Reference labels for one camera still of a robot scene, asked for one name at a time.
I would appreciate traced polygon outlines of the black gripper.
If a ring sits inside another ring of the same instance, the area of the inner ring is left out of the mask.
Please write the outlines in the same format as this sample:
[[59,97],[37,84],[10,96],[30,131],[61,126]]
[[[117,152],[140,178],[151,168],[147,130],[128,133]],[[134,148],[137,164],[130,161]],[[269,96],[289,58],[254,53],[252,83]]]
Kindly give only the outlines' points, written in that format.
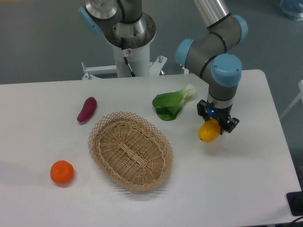
[[228,106],[226,108],[218,108],[215,107],[214,102],[209,102],[201,99],[197,103],[197,113],[201,116],[205,121],[208,119],[213,118],[219,122],[221,127],[220,134],[223,135],[225,132],[231,133],[234,128],[240,122],[239,119],[230,117],[232,106]]

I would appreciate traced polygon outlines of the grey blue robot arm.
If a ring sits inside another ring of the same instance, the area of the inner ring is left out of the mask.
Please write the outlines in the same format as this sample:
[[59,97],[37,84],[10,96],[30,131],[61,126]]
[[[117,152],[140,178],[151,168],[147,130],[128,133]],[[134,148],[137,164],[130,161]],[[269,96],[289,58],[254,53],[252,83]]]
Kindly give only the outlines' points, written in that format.
[[[232,15],[223,0],[197,0],[208,34],[201,40],[183,40],[176,61],[209,85],[208,97],[197,104],[205,121],[218,121],[221,132],[232,132],[239,120],[231,117],[241,79],[242,63],[228,50],[248,33],[247,22]],[[151,75],[150,44],[156,35],[154,20],[140,0],[88,0],[78,10],[83,24],[103,35],[114,51],[118,77]]]

